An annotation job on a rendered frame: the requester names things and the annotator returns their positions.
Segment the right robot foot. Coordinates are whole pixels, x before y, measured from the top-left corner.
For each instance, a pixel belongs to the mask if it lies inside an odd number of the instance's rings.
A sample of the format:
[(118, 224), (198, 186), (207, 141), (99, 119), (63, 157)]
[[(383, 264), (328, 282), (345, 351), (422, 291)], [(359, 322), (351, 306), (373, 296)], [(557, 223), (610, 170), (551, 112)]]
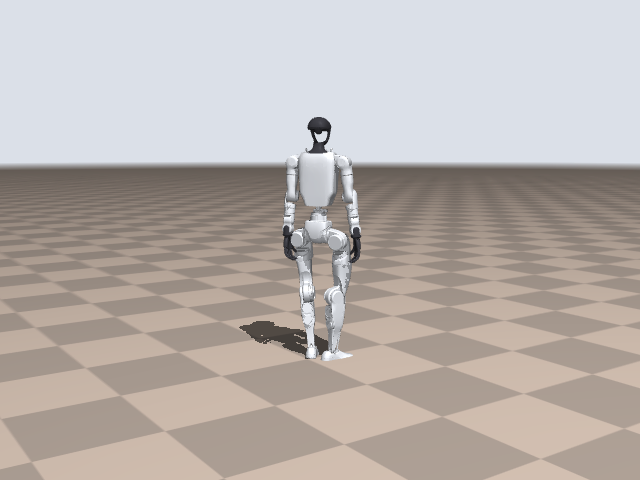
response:
[[(335, 349), (336, 351), (336, 349)], [(334, 352), (334, 350), (333, 350)], [(331, 353), (331, 349), (329, 351), (324, 351), (322, 356), (321, 356), (321, 360), (322, 361), (331, 361), (331, 360), (336, 360), (336, 359), (343, 359), (343, 358), (347, 358), (347, 357), (351, 357), (353, 356), (353, 354), (351, 353), (345, 353), (342, 352), (338, 349), (338, 353)]]

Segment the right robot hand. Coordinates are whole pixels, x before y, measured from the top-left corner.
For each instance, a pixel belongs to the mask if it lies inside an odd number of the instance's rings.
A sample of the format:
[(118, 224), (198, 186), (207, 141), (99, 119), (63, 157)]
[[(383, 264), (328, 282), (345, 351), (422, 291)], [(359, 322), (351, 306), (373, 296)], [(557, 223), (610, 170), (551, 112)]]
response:
[(361, 237), (360, 230), (358, 227), (355, 227), (353, 229), (353, 235), (351, 235), (351, 238), (353, 238), (353, 249), (350, 252), (350, 255), (354, 253), (354, 257), (351, 260), (349, 260), (350, 263), (356, 262), (360, 257), (360, 249), (361, 249), (360, 237)]

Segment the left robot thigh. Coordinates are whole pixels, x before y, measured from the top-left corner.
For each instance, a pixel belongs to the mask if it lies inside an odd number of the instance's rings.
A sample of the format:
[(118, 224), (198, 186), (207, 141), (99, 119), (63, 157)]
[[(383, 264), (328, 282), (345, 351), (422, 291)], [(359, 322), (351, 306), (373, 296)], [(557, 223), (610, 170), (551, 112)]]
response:
[(304, 237), (305, 228), (299, 228), (295, 230), (291, 236), (291, 244), (295, 247), (297, 252), (294, 252), (294, 257), (297, 257), (297, 262), (300, 286), (303, 286), (303, 299), (304, 302), (310, 302), (316, 298), (315, 287), (312, 280), (312, 258), (313, 258), (313, 245), (312, 242), (307, 242)]

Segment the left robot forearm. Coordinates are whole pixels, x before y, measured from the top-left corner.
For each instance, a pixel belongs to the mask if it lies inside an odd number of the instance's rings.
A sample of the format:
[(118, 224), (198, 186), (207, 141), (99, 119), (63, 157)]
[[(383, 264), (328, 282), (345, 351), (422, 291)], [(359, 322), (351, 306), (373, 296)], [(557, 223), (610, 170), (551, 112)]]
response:
[(286, 199), (286, 195), (287, 195), (287, 191), (285, 193), (285, 200), (284, 200), (284, 224), (282, 227), (282, 231), (285, 225), (289, 226), (289, 233), (293, 233), (294, 231), (294, 219), (295, 219), (295, 209), (296, 209), (296, 204), (288, 202)]

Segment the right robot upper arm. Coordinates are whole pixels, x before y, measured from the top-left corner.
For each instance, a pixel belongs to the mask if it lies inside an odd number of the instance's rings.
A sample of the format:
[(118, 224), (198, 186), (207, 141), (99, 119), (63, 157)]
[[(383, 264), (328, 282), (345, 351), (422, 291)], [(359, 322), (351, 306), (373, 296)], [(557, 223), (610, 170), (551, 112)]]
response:
[(334, 155), (336, 166), (341, 169), (341, 183), (343, 186), (342, 200), (345, 203), (353, 202), (353, 171), (352, 171), (352, 160), (348, 156), (344, 155)]

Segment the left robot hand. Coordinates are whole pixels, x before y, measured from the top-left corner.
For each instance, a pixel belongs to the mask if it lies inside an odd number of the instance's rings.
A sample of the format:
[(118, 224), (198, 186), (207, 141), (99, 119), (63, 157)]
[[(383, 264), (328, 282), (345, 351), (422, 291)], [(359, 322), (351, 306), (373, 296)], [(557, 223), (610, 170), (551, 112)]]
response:
[[(292, 250), (296, 253), (297, 250), (294, 248), (294, 246), (291, 244), (291, 236), (293, 234), (289, 233), (289, 226), (285, 225), (283, 228), (283, 236), (284, 237), (284, 254), (286, 257), (288, 257), (291, 260), (296, 260), (298, 259), (297, 257), (294, 257), (294, 255), (292, 254)], [(291, 250), (292, 249), (292, 250)]]

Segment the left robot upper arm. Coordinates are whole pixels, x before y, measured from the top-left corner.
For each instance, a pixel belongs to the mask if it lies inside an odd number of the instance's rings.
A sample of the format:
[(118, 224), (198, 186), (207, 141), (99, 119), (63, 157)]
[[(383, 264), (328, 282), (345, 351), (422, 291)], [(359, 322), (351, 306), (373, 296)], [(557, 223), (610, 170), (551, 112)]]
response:
[(286, 184), (287, 184), (287, 201), (297, 202), (299, 200), (299, 191), (296, 190), (298, 183), (298, 158), (299, 155), (289, 156), (286, 160)]

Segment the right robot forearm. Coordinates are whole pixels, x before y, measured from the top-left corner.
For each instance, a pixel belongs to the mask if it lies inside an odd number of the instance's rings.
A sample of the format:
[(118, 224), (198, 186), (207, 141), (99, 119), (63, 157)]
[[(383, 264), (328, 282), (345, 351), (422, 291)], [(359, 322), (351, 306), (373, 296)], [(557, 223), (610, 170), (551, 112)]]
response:
[(348, 224), (350, 226), (349, 232), (351, 235), (353, 235), (353, 229), (355, 227), (358, 227), (361, 233), (361, 228), (359, 226), (359, 214), (358, 214), (358, 196), (355, 190), (353, 190), (352, 197), (353, 197), (353, 204), (347, 204), (348, 206), (346, 206), (347, 215), (348, 215), (347, 216)]

